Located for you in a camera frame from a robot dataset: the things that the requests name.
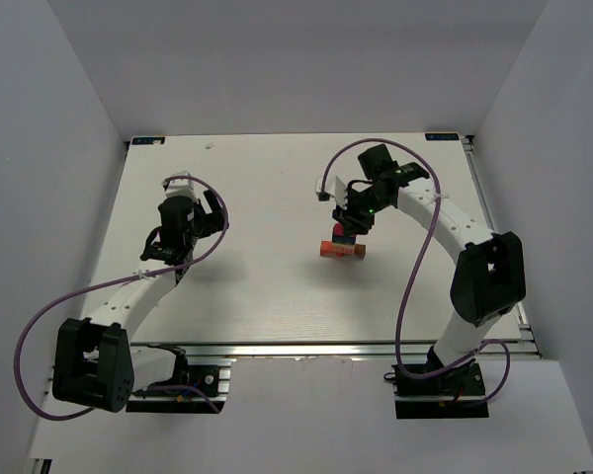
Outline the red roof-shaped block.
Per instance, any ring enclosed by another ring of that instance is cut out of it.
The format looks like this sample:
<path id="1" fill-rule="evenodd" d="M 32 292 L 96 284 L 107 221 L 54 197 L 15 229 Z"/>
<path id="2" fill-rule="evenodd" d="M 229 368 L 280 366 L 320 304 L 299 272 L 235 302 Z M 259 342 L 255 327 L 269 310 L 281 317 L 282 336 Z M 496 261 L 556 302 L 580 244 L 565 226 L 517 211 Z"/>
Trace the red roof-shaped block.
<path id="1" fill-rule="evenodd" d="M 344 236 L 344 227 L 340 223 L 336 223 L 332 228 L 332 237 L 343 237 Z"/>

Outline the blue rectangular block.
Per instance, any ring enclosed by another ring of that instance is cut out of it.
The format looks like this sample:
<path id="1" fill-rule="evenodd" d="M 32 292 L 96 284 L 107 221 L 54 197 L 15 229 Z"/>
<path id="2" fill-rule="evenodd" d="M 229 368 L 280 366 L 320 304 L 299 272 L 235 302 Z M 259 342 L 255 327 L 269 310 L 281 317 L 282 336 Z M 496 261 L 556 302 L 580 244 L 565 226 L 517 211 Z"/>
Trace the blue rectangular block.
<path id="1" fill-rule="evenodd" d="M 332 243 L 335 245 L 354 246 L 356 244 L 356 237 L 345 235 L 333 235 Z"/>

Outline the red-orange rectangular block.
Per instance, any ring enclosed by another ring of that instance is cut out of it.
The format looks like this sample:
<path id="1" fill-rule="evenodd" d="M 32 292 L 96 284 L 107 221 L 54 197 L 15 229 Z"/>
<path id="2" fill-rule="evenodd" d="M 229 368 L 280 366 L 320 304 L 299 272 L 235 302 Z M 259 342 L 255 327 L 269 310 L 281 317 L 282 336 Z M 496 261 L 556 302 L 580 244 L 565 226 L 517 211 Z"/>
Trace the red-orange rectangular block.
<path id="1" fill-rule="evenodd" d="M 342 249 L 336 246 L 333 242 L 323 240 L 320 243 L 319 255 L 321 257 L 342 257 L 344 255 Z"/>

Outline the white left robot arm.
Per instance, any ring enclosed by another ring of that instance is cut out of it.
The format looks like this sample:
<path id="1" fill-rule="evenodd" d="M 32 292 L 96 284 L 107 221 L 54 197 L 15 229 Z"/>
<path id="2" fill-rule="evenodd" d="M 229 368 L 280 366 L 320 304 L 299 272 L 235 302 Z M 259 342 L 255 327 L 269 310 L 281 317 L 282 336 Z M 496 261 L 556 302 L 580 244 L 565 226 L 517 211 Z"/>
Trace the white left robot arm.
<path id="1" fill-rule="evenodd" d="M 196 389 L 183 350 L 171 345 L 135 349 L 130 343 L 156 305 L 178 286 L 199 240 L 221 234 L 227 212 L 206 190 L 172 192 L 158 206 L 159 226 L 148 234 L 129 282 L 81 319 L 59 328 L 53 365 L 55 399 L 116 413 L 149 392 Z"/>

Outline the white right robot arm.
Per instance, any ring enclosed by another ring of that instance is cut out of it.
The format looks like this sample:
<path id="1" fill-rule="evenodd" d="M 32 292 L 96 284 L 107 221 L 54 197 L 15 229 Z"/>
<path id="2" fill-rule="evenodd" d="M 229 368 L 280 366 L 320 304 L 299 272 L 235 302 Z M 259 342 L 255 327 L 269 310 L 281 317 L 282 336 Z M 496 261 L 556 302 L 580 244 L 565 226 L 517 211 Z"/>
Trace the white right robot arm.
<path id="1" fill-rule="evenodd" d="M 390 207 L 422 226 L 427 235 L 413 264 L 414 282 L 431 242 L 437 242 L 455 264 L 450 287 L 454 308 L 446 329 L 429 351 L 430 376 L 464 364 L 485 344 L 496 322 L 526 296 L 523 245 L 513 232 L 499 234 L 477 222 L 443 192 L 436 171 L 414 150 L 400 165 L 389 153 L 394 141 L 366 138 L 358 161 L 364 189 L 331 178 L 325 171 L 317 185 L 319 200 L 334 200 L 333 219 L 346 236 L 366 235 L 378 212 Z"/>

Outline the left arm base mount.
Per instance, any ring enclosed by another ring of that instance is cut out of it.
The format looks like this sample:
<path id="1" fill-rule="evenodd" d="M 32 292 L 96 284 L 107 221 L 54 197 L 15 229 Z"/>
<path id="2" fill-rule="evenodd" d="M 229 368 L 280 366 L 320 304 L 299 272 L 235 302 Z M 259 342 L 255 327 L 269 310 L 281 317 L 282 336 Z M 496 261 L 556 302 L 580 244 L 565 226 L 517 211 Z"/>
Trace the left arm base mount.
<path id="1" fill-rule="evenodd" d="M 231 362 L 188 355 L 181 347 L 130 350 L 134 385 L 126 411 L 143 414 L 219 414 L 229 390 Z"/>

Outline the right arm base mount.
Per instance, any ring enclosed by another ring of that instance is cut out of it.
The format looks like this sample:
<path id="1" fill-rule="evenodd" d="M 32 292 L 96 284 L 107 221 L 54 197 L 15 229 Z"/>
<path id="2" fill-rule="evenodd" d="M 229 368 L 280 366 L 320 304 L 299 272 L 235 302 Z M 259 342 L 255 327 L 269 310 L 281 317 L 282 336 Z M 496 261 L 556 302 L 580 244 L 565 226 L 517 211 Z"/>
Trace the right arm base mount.
<path id="1" fill-rule="evenodd" d="M 383 376 L 393 386 L 398 420 L 487 419 L 485 385 L 476 361 L 446 375 L 415 380 L 397 365 Z"/>

